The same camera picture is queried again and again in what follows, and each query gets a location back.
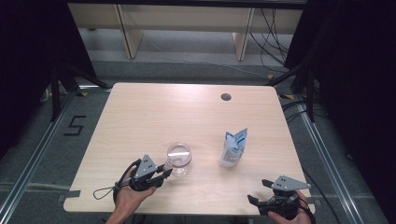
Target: wrist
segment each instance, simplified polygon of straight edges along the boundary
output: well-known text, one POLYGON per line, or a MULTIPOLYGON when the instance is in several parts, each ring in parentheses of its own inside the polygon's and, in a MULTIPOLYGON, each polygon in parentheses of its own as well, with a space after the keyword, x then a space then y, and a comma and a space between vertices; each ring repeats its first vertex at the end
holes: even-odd
POLYGON ((129 213, 123 209, 116 208, 108 218, 106 224, 122 224, 128 217, 129 213))

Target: black curtain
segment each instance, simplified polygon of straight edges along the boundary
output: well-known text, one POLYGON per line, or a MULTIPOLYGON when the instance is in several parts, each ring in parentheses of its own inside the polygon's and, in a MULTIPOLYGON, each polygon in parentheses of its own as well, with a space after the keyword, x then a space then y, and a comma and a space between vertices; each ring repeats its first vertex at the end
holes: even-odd
POLYGON ((66 2, 2 1, 0 23, 2 158, 39 105, 54 63, 63 60, 95 73, 66 2))
POLYGON ((348 1, 317 79, 329 115, 389 222, 396 220, 396 2, 348 1))
POLYGON ((317 37, 320 27, 332 11, 334 1, 307 0, 311 7, 304 9, 290 43, 284 66, 291 69, 302 62, 317 37))

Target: floor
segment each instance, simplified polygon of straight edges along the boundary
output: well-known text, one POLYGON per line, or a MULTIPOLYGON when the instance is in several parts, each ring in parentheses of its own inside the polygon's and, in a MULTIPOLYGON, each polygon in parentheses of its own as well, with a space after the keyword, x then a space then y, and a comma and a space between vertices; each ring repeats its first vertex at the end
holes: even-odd
MULTIPOLYGON (((95 68, 102 68, 101 71, 105 71, 109 66, 115 66, 114 71, 120 72, 123 66, 138 66, 139 63, 153 64, 155 69, 163 69, 164 63, 174 63, 178 65, 178 69, 186 69, 186 71, 190 71, 191 67, 201 69, 203 66, 210 65, 212 68, 232 69, 246 75, 247 78, 251 76, 265 82, 271 73, 281 74, 287 71, 279 62, 282 62, 282 55, 278 49, 267 47, 277 60, 268 53, 262 55, 262 50, 251 37, 247 44, 244 61, 238 62, 234 54, 231 34, 146 31, 136 57, 129 60, 126 58, 120 31, 80 29, 80 33, 92 64, 95 68), (263 65, 269 66, 265 68, 265 72, 261 70, 263 65)), ((261 43, 263 42, 261 34, 254 34, 254 36, 261 43)), ((285 48, 289 46, 291 39, 292 35, 278 36, 278 42, 285 48)), ((119 77, 106 78, 111 82, 119 77)), ((280 100, 282 105, 294 101, 287 98, 290 94, 288 86, 291 81, 292 78, 286 80, 276 89, 280 96, 286 97, 280 100)), ((84 80, 81 80, 80 84, 90 85, 84 80)), ((0 200, 2 201, 9 195, 13 183, 17 183, 19 178, 23 178, 29 172, 32 173, 29 184, 22 189, 24 194, 18 205, 11 208, 12 216, 7 220, 9 223, 103 223, 100 218, 108 217, 106 213, 70 214, 66 213, 62 207, 64 197, 73 181, 73 175, 69 174, 77 171, 79 161, 84 155, 84 149, 73 150, 73 153, 70 153, 70 150, 86 148, 101 113, 100 109, 90 110, 89 108, 103 108, 109 94, 108 91, 90 90, 88 92, 89 97, 73 97, 75 99, 70 100, 70 109, 64 113, 64 119, 57 124, 59 127, 54 129, 53 135, 48 133, 51 105, 43 104, 26 128, 21 143, 12 148, 1 160, 0 200), (78 137, 78 145, 74 145, 73 141, 64 140, 64 132, 69 132, 65 131, 68 130, 69 120, 80 114, 91 119, 84 126, 86 132, 78 137), (51 136, 49 148, 45 147, 46 143, 40 141, 45 135, 51 136), (44 146, 45 150, 41 159, 36 161, 37 167, 30 171, 23 170, 39 146, 44 146)), ((63 96, 64 103, 69 102, 67 97, 67 94, 63 96)), ((354 166, 353 161, 346 157, 347 150, 336 134, 331 121, 326 118, 324 108, 317 104, 315 109, 315 124, 307 121, 306 115, 301 113, 304 111, 304 105, 296 104, 295 107, 286 109, 284 107, 284 113, 301 164, 307 171, 306 179, 313 185, 311 193, 317 210, 315 213, 317 223, 336 223, 332 209, 338 216, 339 223, 388 223, 361 178, 359 170, 354 166)), ((178 223, 192 223, 188 218, 178 217, 178 220, 181 220, 178 223)), ((151 217, 146 220, 146 223, 155 221, 156 223, 166 221, 176 223, 170 221, 169 217, 151 217)), ((202 221, 199 219, 195 223, 202 223, 202 221)), ((222 221, 224 219, 218 217, 215 221, 212 219, 205 223, 222 223, 222 221)), ((246 222, 273 223, 266 217, 249 217, 246 222)))

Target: wooden table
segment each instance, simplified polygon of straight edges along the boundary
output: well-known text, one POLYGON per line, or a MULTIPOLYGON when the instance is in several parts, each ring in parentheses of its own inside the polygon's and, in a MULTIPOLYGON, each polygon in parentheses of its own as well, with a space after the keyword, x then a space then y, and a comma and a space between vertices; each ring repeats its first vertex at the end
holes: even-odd
MULTIPOLYGON (((157 165, 175 142, 191 147, 192 171, 171 175, 137 209, 141 214, 258 215, 248 194, 268 201, 262 179, 287 175, 305 182, 276 91, 263 86, 118 83, 114 86, 70 190, 69 212, 112 212, 112 195, 95 200, 135 160, 149 154, 157 165), (223 93, 230 101, 221 99, 223 93), (220 167, 226 132, 247 128, 241 161, 220 167)), ((307 189, 302 190, 310 196, 307 189)))

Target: metal rail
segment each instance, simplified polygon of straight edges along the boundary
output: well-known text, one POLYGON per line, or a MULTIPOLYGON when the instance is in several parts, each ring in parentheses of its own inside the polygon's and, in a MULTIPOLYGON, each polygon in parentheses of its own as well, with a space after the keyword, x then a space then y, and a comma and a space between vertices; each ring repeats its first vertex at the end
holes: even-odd
MULTIPOLYGON (((303 100, 303 98, 300 95, 295 95, 295 98, 298 101, 303 100)), ((304 105, 299 104, 298 108, 300 111, 305 111, 304 105)), ((347 186, 345 185, 342 177, 340 176, 340 173, 338 172, 337 167, 332 160, 332 156, 327 150, 326 145, 324 144, 318 132, 317 126, 315 125, 314 122, 311 122, 310 118, 305 113, 303 113, 303 120, 306 129, 308 130, 309 134, 312 137, 312 140, 314 141, 315 147, 327 171, 327 174, 329 175, 329 178, 332 181, 332 186, 334 187, 335 192, 337 193, 338 198, 341 201, 341 205, 343 205, 344 210, 346 211, 346 215, 349 219, 349 222, 359 223, 359 224, 364 223, 361 217, 361 213, 358 209, 358 206, 355 204, 355 201, 350 195, 347 186)))
POLYGON ((38 165, 44 157, 47 148, 49 147, 50 142, 52 141, 52 138, 55 135, 56 130, 58 129, 59 124, 64 117, 64 112, 66 108, 70 105, 75 95, 75 92, 69 92, 66 94, 61 106, 59 116, 54 121, 50 122, 49 127, 47 128, 46 132, 44 133, 37 147, 35 148, 35 152, 32 154, 30 160, 25 165, 20 177, 15 182, 8 196, 3 201, 0 208, 0 223, 6 224, 11 218, 12 213, 14 212, 19 201, 21 200, 23 193, 27 188, 27 185, 29 184, 38 165))

